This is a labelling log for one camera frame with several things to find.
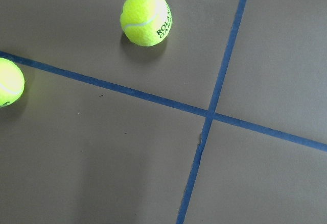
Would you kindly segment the Roland Garros tennis ball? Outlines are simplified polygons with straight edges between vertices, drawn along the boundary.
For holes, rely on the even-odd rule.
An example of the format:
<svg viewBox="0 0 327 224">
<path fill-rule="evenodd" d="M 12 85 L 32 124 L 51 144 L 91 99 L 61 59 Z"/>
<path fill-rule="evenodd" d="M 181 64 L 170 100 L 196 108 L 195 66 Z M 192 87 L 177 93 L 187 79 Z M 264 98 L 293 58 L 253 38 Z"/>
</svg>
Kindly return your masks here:
<svg viewBox="0 0 327 224">
<path fill-rule="evenodd" d="M 172 27 L 172 13 L 166 0 L 126 0 L 120 24 L 132 43 L 150 47 L 168 36 Z"/>
</svg>

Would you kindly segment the Wilson tennis ball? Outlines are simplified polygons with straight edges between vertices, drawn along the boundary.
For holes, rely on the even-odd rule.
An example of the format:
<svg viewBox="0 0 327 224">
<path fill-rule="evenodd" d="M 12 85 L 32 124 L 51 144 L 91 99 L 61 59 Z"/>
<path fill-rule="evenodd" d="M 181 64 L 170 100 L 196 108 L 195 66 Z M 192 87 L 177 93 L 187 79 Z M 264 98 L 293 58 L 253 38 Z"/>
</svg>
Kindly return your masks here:
<svg viewBox="0 0 327 224">
<path fill-rule="evenodd" d="M 1 107 L 16 102 L 24 88 L 25 79 L 20 68 L 12 61 L 1 58 Z"/>
</svg>

